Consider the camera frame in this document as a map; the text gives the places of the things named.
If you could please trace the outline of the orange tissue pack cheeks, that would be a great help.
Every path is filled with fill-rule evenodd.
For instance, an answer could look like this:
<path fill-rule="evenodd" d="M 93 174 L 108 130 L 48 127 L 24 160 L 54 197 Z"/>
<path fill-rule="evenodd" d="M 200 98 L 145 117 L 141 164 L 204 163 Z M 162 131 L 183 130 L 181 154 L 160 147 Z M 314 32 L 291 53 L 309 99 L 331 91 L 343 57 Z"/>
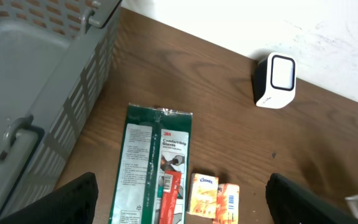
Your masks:
<path fill-rule="evenodd" d="M 216 205 L 216 217 L 213 224 L 239 223 L 239 186 L 219 184 Z"/>

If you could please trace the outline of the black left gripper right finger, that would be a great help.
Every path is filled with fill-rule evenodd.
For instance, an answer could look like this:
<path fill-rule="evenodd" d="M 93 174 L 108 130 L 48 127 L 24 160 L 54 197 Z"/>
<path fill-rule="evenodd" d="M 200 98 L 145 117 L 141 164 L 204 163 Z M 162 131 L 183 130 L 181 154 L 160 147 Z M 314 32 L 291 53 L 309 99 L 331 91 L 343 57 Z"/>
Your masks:
<path fill-rule="evenodd" d="M 279 173 L 270 176 L 265 198 L 275 224 L 358 224 L 358 219 Z"/>

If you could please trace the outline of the orange tissue pack enjoy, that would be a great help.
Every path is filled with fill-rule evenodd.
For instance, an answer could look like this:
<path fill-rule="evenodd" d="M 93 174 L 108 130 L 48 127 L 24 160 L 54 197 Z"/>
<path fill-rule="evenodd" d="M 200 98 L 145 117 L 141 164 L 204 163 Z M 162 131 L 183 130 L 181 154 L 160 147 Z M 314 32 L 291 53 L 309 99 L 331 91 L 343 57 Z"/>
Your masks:
<path fill-rule="evenodd" d="M 186 212 L 199 217 L 216 218 L 218 182 L 218 177 L 192 174 Z"/>

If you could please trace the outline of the green white gloves package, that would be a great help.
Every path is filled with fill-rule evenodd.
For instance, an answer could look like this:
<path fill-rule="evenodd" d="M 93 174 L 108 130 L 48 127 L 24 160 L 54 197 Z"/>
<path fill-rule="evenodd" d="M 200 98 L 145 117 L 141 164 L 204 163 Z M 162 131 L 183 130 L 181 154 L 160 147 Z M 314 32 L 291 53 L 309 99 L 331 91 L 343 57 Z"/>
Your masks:
<path fill-rule="evenodd" d="M 184 223 L 193 115 L 129 104 L 110 223 L 158 223 L 166 171 L 181 174 L 173 222 Z"/>

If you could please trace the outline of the red snack bar wrapper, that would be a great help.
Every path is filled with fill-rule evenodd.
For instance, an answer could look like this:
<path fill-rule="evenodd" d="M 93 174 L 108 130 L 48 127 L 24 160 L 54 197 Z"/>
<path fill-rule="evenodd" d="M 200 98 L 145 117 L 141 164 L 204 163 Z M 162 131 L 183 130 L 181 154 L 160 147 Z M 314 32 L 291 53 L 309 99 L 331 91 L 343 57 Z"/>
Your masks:
<path fill-rule="evenodd" d="M 180 183 L 181 172 L 168 170 L 164 173 L 159 224 L 173 224 Z"/>

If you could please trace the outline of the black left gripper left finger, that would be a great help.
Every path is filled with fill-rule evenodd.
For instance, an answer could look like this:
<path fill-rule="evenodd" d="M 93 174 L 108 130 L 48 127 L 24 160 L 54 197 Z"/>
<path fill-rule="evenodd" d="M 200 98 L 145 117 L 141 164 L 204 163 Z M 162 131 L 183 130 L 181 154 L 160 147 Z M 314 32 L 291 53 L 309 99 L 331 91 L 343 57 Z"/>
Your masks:
<path fill-rule="evenodd" d="M 96 175 L 86 172 L 0 224 L 92 224 L 98 193 Z"/>

